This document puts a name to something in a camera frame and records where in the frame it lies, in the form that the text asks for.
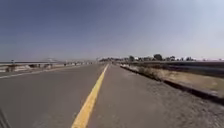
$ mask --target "distant tree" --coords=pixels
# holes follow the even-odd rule
[[[161,54],[155,54],[153,57],[154,57],[155,60],[159,60],[159,61],[163,60],[163,57],[162,57]]]
[[[171,61],[175,61],[175,56],[171,56],[171,57],[170,57],[170,60],[171,60]]]
[[[135,60],[134,56],[129,56],[129,61],[133,62]]]
[[[192,59],[191,57],[187,57],[186,61],[193,61],[194,59]]]

